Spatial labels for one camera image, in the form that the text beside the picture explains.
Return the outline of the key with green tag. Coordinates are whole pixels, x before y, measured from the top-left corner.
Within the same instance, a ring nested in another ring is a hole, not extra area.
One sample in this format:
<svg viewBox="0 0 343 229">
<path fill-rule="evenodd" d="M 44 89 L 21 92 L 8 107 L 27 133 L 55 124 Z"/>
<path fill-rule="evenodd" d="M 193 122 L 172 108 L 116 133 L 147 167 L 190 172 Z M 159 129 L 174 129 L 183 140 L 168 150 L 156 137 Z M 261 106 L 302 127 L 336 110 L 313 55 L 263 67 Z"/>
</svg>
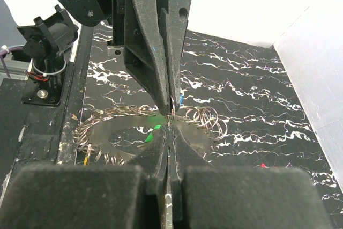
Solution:
<svg viewBox="0 0 343 229">
<path fill-rule="evenodd" d="M 144 143 L 138 145 L 140 150 L 146 149 L 149 144 L 154 140 L 154 136 L 157 134 L 158 130 L 162 125 L 165 124 L 165 118 L 163 116 L 151 116 L 148 118 L 148 125 L 152 128 L 152 131 L 148 134 Z"/>
</svg>

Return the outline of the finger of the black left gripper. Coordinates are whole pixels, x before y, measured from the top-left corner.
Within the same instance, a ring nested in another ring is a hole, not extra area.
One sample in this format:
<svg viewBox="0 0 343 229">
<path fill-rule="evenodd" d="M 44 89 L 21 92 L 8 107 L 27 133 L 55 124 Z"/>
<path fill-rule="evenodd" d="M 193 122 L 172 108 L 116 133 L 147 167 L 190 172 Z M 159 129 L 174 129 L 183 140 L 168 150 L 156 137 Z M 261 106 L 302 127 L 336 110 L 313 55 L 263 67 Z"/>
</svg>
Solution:
<svg viewBox="0 0 343 229">
<path fill-rule="evenodd" d="M 156 0 L 125 0 L 124 63 L 166 116 L 170 112 L 169 86 Z"/>
<path fill-rule="evenodd" d="M 188 26 L 191 0 L 166 0 L 160 12 L 160 32 L 166 52 L 170 107 L 180 107 L 180 62 Z"/>
</svg>

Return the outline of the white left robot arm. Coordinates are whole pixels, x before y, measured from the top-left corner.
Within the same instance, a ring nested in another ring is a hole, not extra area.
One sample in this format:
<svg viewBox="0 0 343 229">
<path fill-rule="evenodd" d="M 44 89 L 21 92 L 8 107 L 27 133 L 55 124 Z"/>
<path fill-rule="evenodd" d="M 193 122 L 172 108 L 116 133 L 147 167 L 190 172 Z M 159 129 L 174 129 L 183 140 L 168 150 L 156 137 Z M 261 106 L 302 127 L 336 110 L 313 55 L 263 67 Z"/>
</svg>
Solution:
<svg viewBox="0 0 343 229">
<path fill-rule="evenodd" d="M 191 0 L 4 0 L 26 39 L 24 52 L 44 77 L 61 73 L 61 54 L 78 25 L 107 21 L 112 44 L 122 47 L 127 72 L 162 115 L 180 108 L 180 60 Z"/>
</svg>

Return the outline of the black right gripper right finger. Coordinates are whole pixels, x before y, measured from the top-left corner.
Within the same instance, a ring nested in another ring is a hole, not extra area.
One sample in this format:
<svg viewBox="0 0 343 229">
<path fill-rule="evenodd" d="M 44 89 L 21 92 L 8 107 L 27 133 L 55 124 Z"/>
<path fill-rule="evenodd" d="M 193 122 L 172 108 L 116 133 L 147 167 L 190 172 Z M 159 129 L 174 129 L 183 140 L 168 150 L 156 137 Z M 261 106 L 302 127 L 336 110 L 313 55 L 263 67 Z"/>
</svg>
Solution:
<svg viewBox="0 0 343 229">
<path fill-rule="evenodd" d="M 210 165 L 180 129 L 169 133 L 175 228 L 330 228 L 309 175 L 298 168 Z"/>
</svg>

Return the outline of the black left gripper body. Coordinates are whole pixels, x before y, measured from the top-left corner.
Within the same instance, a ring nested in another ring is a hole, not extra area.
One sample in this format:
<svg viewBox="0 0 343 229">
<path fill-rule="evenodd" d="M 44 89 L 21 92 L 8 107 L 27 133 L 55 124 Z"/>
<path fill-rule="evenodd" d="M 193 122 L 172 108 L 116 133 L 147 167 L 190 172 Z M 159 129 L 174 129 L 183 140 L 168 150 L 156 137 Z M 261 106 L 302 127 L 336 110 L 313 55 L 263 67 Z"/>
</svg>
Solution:
<svg viewBox="0 0 343 229">
<path fill-rule="evenodd" d="M 111 9 L 113 38 L 107 43 L 108 56 L 123 56 L 125 0 L 111 0 Z"/>
</svg>

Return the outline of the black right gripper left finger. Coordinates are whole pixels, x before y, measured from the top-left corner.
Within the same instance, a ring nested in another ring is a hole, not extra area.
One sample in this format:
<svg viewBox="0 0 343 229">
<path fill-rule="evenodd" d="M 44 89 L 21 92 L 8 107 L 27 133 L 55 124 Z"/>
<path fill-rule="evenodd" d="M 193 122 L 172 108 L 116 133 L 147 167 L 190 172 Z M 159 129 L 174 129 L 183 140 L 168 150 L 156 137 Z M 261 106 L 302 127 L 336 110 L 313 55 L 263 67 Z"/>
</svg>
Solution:
<svg viewBox="0 0 343 229">
<path fill-rule="evenodd" d="M 129 163 L 27 165 L 1 205 L 1 228 L 160 228 L 168 130 Z"/>
</svg>

